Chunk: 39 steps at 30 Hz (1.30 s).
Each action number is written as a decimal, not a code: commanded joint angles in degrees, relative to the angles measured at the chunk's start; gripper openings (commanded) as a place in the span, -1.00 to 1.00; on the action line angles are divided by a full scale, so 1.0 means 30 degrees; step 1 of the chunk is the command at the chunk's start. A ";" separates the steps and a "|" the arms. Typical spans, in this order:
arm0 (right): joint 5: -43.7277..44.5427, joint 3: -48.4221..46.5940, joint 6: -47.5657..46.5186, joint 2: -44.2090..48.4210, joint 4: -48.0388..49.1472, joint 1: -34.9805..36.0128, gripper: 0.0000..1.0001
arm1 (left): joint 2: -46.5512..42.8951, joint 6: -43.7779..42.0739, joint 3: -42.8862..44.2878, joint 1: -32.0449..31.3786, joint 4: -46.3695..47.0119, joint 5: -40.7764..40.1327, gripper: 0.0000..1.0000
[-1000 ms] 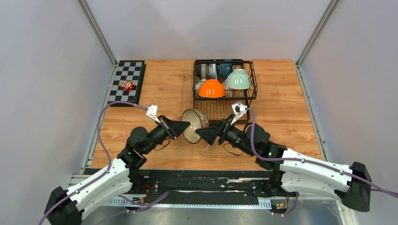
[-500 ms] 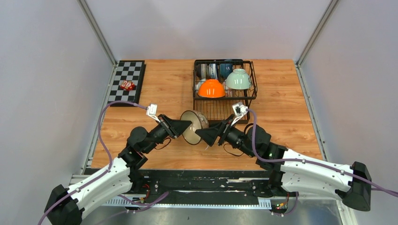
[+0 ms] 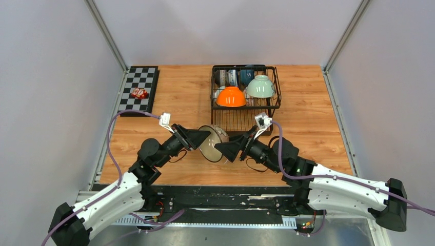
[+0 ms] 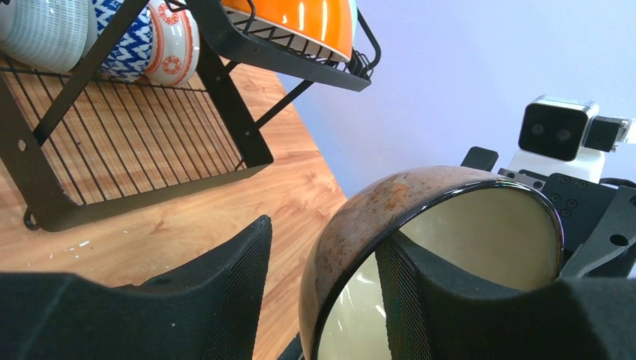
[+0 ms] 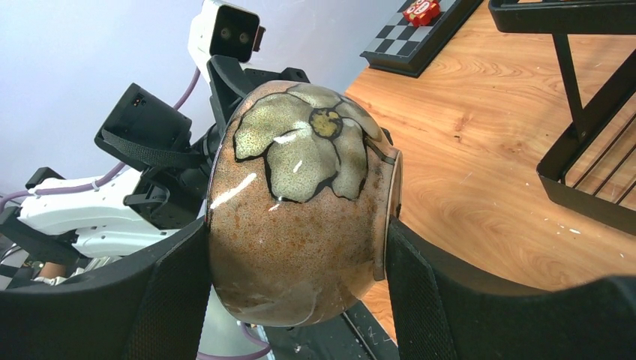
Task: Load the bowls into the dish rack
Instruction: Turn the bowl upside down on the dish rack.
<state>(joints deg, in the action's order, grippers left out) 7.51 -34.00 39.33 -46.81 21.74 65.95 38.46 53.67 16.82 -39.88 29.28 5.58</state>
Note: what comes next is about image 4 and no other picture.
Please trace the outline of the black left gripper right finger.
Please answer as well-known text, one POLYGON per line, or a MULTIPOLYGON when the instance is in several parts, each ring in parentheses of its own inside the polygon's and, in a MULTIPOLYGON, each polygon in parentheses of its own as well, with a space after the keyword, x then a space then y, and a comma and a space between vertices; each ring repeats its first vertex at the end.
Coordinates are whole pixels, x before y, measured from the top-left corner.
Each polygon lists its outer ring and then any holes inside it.
POLYGON ((375 253, 393 359, 633 359, 635 282, 566 278, 524 292, 393 235, 375 253))

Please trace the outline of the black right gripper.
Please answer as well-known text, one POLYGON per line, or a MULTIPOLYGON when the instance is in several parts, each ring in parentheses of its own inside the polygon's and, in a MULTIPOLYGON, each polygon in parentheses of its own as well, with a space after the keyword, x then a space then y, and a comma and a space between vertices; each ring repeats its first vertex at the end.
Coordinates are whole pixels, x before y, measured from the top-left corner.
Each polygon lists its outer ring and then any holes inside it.
POLYGON ((634 278, 635 183, 602 178, 603 159, 590 155, 564 162, 518 151, 498 174, 552 202, 564 228, 567 275, 634 278))

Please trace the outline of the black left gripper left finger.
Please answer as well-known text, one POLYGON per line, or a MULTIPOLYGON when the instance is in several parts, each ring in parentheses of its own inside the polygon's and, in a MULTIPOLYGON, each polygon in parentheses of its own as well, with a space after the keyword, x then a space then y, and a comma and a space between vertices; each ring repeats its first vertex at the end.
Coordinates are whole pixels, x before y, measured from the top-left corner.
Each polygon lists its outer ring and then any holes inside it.
POLYGON ((272 244, 258 217, 230 240, 146 282, 71 273, 1 275, 3 359, 250 359, 272 244))

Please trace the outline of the black wire dish rack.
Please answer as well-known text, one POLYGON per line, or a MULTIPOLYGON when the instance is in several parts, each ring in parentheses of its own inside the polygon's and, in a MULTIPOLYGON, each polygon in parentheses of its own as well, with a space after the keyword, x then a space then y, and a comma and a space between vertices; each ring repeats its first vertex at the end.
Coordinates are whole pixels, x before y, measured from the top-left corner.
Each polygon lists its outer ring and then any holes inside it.
POLYGON ((202 32, 197 85, 98 76, 141 9, 129 1, 72 74, 1 56, 1 160, 30 230, 58 232, 251 177, 273 162, 261 128, 314 83, 361 91, 378 58, 348 62, 220 1, 168 1, 202 32))

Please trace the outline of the orange floral pattern bowl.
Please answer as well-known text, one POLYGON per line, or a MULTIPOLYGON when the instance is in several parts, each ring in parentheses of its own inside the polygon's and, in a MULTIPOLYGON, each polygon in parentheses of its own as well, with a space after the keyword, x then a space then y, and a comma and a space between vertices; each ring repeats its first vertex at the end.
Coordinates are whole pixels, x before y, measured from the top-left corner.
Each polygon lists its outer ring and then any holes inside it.
POLYGON ((189 10, 172 11, 165 1, 150 1, 154 37, 145 77, 163 86, 184 86, 200 58, 198 25, 189 10))

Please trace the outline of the white orange bowl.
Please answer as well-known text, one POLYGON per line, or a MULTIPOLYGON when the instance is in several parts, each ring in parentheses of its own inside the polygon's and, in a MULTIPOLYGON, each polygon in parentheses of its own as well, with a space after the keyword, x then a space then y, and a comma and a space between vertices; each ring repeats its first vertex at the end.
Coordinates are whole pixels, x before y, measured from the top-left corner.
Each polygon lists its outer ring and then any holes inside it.
POLYGON ((241 32, 281 45, 303 56, 350 61, 357 16, 348 1, 222 1, 230 22, 241 32))

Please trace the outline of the teal dashed pattern bowl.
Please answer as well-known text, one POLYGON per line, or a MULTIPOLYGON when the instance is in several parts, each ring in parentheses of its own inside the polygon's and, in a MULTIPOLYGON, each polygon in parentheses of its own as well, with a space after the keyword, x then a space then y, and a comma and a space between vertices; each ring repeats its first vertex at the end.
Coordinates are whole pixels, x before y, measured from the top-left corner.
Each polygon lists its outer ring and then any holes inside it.
POLYGON ((1 52, 38 70, 66 73, 83 55, 89 23, 87 1, 2 1, 1 52))

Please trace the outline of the celadon green bowl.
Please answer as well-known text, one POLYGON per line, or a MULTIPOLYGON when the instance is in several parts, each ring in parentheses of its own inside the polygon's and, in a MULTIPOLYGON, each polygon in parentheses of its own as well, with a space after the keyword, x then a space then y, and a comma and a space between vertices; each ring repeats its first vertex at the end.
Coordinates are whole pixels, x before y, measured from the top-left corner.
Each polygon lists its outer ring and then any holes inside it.
POLYGON ((357 25, 358 25, 358 7, 356 0, 348 0, 349 8, 351 13, 351 23, 352 23, 352 39, 354 40, 356 37, 357 25))

